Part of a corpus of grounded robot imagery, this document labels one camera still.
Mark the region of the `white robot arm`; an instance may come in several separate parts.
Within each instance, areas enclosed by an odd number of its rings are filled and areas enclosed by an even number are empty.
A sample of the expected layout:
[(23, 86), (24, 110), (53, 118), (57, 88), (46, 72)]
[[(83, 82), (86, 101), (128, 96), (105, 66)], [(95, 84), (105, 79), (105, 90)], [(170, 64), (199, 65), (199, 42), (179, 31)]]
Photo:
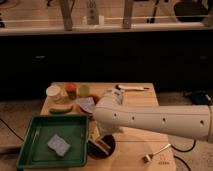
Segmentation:
[(102, 135), (130, 127), (213, 144), (213, 106), (125, 106), (122, 102), (122, 92), (113, 88), (96, 104), (93, 117)]

